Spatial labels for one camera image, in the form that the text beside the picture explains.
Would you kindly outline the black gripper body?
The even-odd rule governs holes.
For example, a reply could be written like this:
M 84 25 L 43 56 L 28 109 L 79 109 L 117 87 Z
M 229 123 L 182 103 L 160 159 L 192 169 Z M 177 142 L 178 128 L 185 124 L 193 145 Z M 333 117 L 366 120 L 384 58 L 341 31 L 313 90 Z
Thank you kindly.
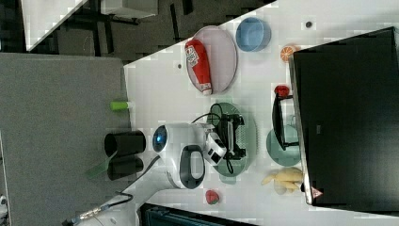
M 225 158 L 240 160 L 246 156 L 246 150 L 238 146 L 236 138 L 236 130 L 241 125 L 244 125 L 244 119 L 241 115 L 221 115 L 216 131 L 228 150 Z

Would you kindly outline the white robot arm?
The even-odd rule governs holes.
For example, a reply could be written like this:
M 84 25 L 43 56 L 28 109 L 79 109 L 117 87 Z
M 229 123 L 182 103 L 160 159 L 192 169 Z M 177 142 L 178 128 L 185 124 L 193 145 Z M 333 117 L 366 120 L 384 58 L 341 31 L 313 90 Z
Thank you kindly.
M 236 130 L 245 124 L 239 114 L 219 114 L 216 123 L 167 123 L 152 137 L 157 156 L 127 188 L 103 205 L 62 226 L 138 226 L 137 211 L 155 193 L 165 189 L 195 189 L 205 177 L 205 164 L 237 169 L 233 162 L 245 156 L 236 143 Z

